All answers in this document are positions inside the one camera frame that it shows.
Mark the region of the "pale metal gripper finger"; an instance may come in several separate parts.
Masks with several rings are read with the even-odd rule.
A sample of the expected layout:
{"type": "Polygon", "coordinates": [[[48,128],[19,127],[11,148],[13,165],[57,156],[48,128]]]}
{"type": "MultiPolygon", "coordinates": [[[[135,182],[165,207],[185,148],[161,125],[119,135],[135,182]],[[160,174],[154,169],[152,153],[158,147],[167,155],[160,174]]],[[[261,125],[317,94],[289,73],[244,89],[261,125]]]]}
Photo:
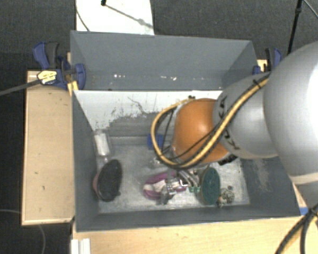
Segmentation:
{"type": "Polygon", "coordinates": [[[166,191],[168,193],[176,193],[180,190],[180,181],[175,179],[175,178],[171,178],[171,179],[166,179],[165,180],[166,183],[166,191]]]}
{"type": "Polygon", "coordinates": [[[164,192],[160,194],[160,204],[166,205],[176,195],[176,192],[164,192]]]}

